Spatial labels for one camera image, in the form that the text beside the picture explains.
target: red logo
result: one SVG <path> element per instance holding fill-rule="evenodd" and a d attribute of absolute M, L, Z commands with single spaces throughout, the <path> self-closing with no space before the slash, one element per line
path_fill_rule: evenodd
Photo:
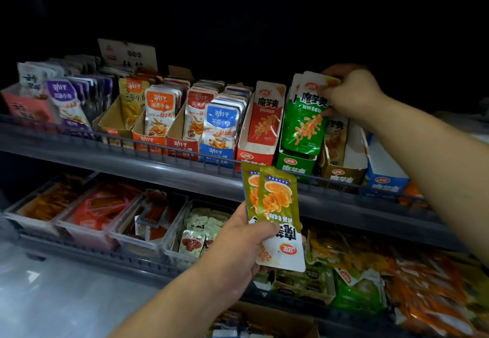
<path fill-rule="evenodd" d="M 319 89 L 319 85 L 315 83 L 307 83 L 306 88 L 311 89 L 312 91 L 317 91 Z"/>
<path fill-rule="evenodd" d="M 251 154 L 248 154 L 247 152 L 242 152 L 242 153 L 241 153 L 241 157 L 242 157 L 243 159 L 249 160 L 249 159 L 253 159 L 253 157 L 254 157 L 254 156 L 253 156 L 253 155 L 251 155 Z"/>
<path fill-rule="evenodd" d="M 291 159 L 291 158 L 286 158 L 284 159 L 284 163 L 290 164 L 290 165 L 296 165 L 297 160 Z"/>
<path fill-rule="evenodd" d="M 289 254 L 291 256 L 297 253 L 297 248 L 294 247 L 292 244 L 287 244 L 287 243 L 281 244 L 280 250 L 285 254 Z"/>
<path fill-rule="evenodd" d="M 387 177 L 377 177 L 375 181 L 377 183 L 389 183 L 391 180 L 389 180 Z"/>
<path fill-rule="evenodd" d="M 347 284 L 351 283 L 351 277 L 346 271 L 339 271 L 340 275 L 343 276 Z"/>

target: left hand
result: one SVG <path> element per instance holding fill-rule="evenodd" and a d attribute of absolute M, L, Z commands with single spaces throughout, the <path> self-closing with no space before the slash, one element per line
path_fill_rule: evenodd
<path fill-rule="evenodd" d="M 278 234 L 278 223 L 261 221 L 248 223 L 246 202 L 236 209 L 219 231 L 209 250 L 195 265 L 199 275 L 207 278 L 213 288 L 218 309 L 223 311 L 238 301 L 249 282 L 260 269 L 256 257 L 260 243 Z"/>

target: white floor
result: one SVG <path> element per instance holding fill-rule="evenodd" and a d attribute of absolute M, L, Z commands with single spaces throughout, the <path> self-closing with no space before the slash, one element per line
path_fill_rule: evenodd
<path fill-rule="evenodd" d="M 103 338 L 157 289 L 0 242 L 2 338 Z"/>

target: store shelf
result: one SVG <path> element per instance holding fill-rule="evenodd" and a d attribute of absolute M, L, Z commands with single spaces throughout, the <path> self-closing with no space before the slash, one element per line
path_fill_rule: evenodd
<path fill-rule="evenodd" d="M 21 231 L 17 245 L 34 258 L 64 258 L 94 267 L 105 273 L 111 273 L 118 277 L 124 277 L 157 288 L 162 288 L 182 272 L 182 270 L 166 264 L 146 261 L 118 252 L 102 252 L 96 249 L 89 249 L 68 240 L 25 230 Z M 296 314 L 313 316 L 318 319 L 321 334 L 326 336 L 357 338 L 379 335 L 392 338 L 419 337 L 419 335 L 413 335 L 394 325 L 388 316 L 372 318 L 351 314 L 276 293 L 269 293 L 263 296 L 262 292 L 252 283 L 241 300 Z"/>
<path fill-rule="evenodd" d="M 241 174 L 234 169 L 12 125 L 7 117 L 0 121 L 4 121 L 0 123 L 2 151 L 215 198 L 244 200 Z M 306 184 L 298 184 L 298 193 L 304 217 L 467 251 L 432 211 Z"/>

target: right hand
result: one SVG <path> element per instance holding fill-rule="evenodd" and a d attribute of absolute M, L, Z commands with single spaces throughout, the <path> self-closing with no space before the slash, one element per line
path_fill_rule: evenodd
<path fill-rule="evenodd" d="M 339 112 L 372 130 L 369 117 L 376 107 L 389 99 L 382 93 L 372 73 L 365 66 L 348 63 L 330 66 L 321 74 L 341 79 L 338 87 L 320 90 L 320 95 L 333 106 L 323 111 L 322 115 L 332 116 Z"/>

